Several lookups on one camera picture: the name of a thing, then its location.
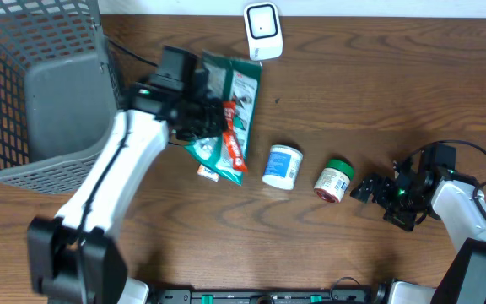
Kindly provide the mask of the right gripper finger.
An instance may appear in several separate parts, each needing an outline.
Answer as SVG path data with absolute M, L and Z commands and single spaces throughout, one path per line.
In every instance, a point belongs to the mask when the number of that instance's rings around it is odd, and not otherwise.
M 372 186 L 359 185 L 350 192 L 350 197 L 364 204 L 368 203 L 370 197 L 376 195 L 377 189 Z
M 378 190 L 383 183 L 383 177 L 376 173 L 371 173 L 366 176 L 359 184 L 361 190 Z

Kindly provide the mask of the green lid Knorr jar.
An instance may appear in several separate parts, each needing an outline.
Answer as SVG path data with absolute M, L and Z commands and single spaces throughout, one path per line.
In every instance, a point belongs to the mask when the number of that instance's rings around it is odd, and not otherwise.
M 339 203 L 354 178 L 354 168 L 347 162 L 331 159 L 322 170 L 315 186 L 315 194 L 328 203 Z

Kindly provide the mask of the red snack packet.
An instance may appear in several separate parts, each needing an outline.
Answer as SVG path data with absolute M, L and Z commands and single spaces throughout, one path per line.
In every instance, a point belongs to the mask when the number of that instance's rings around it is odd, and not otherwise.
M 224 143 L 226 144 L 232 159 L 232 167 L 236 171 L 247 172 L 244 156 L 234 131 L 235 103 L 233 101 L 224 101 L 223 108 L 224 118 L 227 123 L 227 128 L 223 132 L 223 137 Z

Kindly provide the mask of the green 3M pouch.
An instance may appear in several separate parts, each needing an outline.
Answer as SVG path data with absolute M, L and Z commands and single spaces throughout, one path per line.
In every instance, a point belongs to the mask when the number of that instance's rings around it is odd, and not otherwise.
M 242 157 L 246 158 L 262 65 L 251 60 L 204 52 L 202 66 L 209 71 L 208 88 L 213 96 L 234 104 L 234 136 Z M 242 184 L 244 172 L 234 168 L 225 136 L 194 141 L 186 145 L 185 150 L 211 172 L 237 185 Z

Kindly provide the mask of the small orange box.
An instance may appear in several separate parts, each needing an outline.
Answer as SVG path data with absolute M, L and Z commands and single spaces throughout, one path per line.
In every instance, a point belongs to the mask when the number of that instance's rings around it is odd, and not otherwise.
M 219 181 L 219 178 L 220 178 L 220 176 L 219 176 L 218 173 L 214 172 L 213 170 L 207 168 L 204 165 L 200 165 L 198 167 L 197 174 L 199 176 L 205 177 L 208 180 L 211 180 L 213 182 L 218 182 Z

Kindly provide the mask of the white jar blue label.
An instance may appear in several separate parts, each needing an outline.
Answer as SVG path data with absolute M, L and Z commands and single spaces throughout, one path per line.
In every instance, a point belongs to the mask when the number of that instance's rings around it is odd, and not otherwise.
M 303 154 L 287 145 L 271 147 L 262 181 L 271 187 L 293 190 Z

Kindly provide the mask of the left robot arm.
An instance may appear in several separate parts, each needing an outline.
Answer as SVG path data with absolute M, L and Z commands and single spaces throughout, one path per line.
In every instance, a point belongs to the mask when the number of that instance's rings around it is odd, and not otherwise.
M 135 84 L 122 99 L 111 135 L 78 191 L 53 219 L 27 230 L 30 282 L 51 303 L 145 303 L 148 284 L 133 279 L 118 249 L 122 222 L 148 168 L 179 140 L 220 135 L 223 102 L 204 84 L 183 90 Z

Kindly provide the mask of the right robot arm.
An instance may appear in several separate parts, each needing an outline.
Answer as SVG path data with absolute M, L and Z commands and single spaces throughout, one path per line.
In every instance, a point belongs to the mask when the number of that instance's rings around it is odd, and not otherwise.
M 450 162 L 412 168 L 407 160 L 394 168 L 391 179 L 368 175 L 350 193 L 384 210 L 384 220 L 412 231 L 426 217 L 440 220 L 456 257 L 437 287 L 395 281 L 386 287 L 385 303 L 485 303 L 486 203 L 478 181 L 456 171 Z

